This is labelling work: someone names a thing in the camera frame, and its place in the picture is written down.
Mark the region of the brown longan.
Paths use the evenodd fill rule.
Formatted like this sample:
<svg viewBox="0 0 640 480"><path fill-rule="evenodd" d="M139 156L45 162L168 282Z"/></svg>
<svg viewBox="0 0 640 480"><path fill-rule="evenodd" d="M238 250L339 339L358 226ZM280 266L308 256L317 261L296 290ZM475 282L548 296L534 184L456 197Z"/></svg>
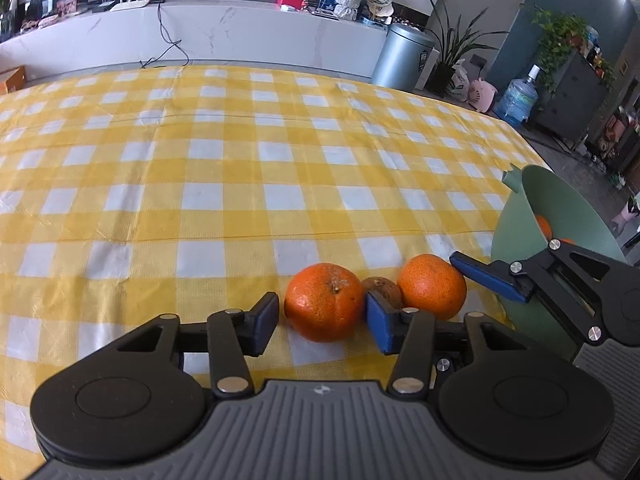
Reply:
<svg viewBox="0 0 640 480"><path fill-rule="evenodd" d="M361 282L365 292L377 292L396 310L402 308L402 293L398 285L382 276L370 276Z"/></svg>

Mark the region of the green plastic bowl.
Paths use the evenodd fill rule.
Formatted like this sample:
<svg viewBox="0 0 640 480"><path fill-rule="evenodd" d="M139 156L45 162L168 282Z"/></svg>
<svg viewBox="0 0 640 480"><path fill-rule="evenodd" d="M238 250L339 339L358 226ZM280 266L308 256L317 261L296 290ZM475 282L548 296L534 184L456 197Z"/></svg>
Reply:
<svg viewBox="0 0 640 480"><path fill-rule="evenodd" d="M492 238L492 261L523 261L547 248L550 236L539 226L539 216L547 220L551 236L558 240L569 240L620 262L626 260L597 211L551 170L514 166L502 174L501 181L511 193ZM500 301L517 330L565 359L574 356L576 344L537 299L528 304L506 298Z"/></svg>

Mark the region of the blue water jug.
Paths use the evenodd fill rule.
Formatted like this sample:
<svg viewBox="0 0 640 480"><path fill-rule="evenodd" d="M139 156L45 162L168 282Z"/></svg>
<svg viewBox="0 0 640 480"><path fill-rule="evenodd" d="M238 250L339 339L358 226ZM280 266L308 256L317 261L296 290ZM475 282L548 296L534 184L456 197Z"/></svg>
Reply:
<svg viewBox="0 0 640 480"><path fill-rule="evenodd" d="M511 80L495 106L494 113L514 128L528 121L538 100L536 79L539 72L540 67L534 64L525 78Z"/></svg>

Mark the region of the dark grey drawer cabinet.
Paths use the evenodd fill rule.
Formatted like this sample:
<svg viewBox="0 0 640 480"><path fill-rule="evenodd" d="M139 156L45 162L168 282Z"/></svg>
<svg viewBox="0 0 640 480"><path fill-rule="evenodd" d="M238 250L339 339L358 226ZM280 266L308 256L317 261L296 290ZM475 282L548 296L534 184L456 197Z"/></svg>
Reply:
<svg viewBox="0 0 640 480"><path fill-rule="evenodd" d="M533 124L546 133L577 145L608 94L605 83L579 53L556 73L552 91L544 90Z"/></svg>

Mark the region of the white plastic bag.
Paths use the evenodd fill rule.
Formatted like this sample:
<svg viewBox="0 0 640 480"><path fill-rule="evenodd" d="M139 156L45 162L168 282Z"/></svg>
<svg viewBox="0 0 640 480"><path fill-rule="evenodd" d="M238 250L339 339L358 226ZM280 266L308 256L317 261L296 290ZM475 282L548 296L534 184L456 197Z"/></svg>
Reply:
<svg viewBox="0 0 640 480"><path fill-rule="evenodd" d="M460 58L460 60L454 64L454 73L447 84L448 96L460 102L465 102L468 99L470 86L469 74L464 67L464 62L465 59Z"/></svg>

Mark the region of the potted long-leaf plant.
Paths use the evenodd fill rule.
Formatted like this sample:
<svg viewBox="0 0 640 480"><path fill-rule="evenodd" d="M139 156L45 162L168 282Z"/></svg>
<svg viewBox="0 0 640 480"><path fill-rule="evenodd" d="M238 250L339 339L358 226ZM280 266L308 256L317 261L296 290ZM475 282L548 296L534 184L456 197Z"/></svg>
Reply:
<svg viewBox="0 0 640 480"><path fill-rule="evenodd" d="M427 79L426 88L436 96L443 96L456 72L454 66L462 60L463 55L473 50L497 50L497 47L486 44L484 39L491 36L504 36L508 31L484 30L477 27L477 22L485 15L487 8L476 14L469 24L462 25L462 15L453 21L445 3L437 6L435 0L428 1L432 5L431 17L435 20L436 28L427 27L425 30L434 35L439 58L430 78Z"/></svg>

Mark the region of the grey metal trash can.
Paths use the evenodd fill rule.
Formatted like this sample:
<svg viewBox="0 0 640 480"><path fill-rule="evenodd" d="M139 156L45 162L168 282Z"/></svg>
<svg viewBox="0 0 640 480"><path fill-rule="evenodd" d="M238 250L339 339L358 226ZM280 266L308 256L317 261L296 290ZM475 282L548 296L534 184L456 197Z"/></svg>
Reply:
<svg viewBox="0 0 640 480"><path fill-rule="evenodd" d="M371 76L375 86L411 92L436 44L432 32L394 23Z"/></svg>

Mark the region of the green ivy plant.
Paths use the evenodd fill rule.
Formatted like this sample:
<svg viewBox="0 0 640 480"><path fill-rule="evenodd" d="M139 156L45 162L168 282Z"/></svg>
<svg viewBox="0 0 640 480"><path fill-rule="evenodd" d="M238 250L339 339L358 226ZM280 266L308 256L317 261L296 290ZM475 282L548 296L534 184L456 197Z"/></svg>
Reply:
<svg viewBox="0 0 640 480"><path fill-rule="evenodd" d="M536 7L532 23L541 29L536 51L540 68L539 84L554 92L556 73L574 51L582 50L587 39L587 22L576 14L566 14Z"/></svg>

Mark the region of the white tv cabinet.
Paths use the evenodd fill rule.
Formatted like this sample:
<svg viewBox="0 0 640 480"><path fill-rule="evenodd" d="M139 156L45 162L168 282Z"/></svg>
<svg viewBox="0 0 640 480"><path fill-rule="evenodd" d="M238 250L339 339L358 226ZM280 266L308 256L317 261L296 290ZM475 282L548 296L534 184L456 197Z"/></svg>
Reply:
<svg viewBox="0 0 640 480"><path fill-rule="evenodd" d="M311 68L368 78L385 34L363 24L283 12L273 3L171 0L86 13L1 45L1 67L31 80L115 65L235 62Z"/></svg>

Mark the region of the orange cardboard box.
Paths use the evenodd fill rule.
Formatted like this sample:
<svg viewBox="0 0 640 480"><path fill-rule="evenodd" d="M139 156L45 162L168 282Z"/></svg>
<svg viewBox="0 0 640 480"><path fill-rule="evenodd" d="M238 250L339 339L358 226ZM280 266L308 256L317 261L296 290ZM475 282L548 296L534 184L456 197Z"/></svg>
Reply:
<svg viewBox="0 0 640 480"><path fill-rule="evenodd" d="M26 70L24 66L17 66L0 73L0 94L4 96L24 88L26 84Z"/></svg>

